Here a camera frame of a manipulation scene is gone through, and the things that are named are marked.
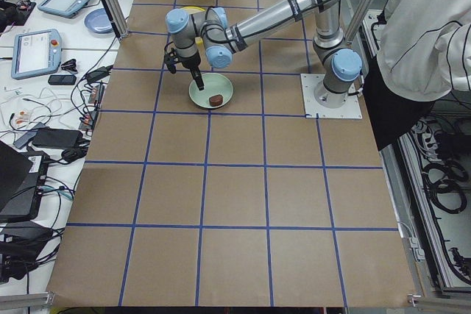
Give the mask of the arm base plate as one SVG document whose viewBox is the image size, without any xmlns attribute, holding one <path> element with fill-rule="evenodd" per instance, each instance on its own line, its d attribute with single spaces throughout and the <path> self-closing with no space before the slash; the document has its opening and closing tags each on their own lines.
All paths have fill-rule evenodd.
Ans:
<svg viewBox="0 0 471 314">
<path fill-rule="evenodd" d="M 331 93 L 324 86 L 324 74 L 301 74 L 302 98 L 306 118 L 363 118 L 355 84 L 346 93 Z"/>
</svg>

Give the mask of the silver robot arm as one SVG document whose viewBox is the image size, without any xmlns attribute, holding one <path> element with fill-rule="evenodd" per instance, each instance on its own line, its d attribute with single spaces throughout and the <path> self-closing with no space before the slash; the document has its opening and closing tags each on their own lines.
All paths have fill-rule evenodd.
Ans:
<svg viewBox="0 0 471 314">
<path fill-rule="evenodd" d="M 314 48 L 320 59 L 333 50 L 342 48 L 344 33 L 340 25 L 340 0 L 279 0 L 257 14 L 236 24 L 229 24 L 221 7 L 209 7 L 189 14 L 173 9 L 166 14 L 166 27 L 171 42 L 164 49 L 163 62 L 168 71 L 175 73 L 181 64 L 191 73 L 199 90 L 205 85 L 199 69 L 201 57 L 196 39 L 201 38 L 205 56 L 213 68 L 226 68 L 233 55 L 245 50 L 287 26 L 301 21 L 313 13 L 316 16 Z"/>
</svg>

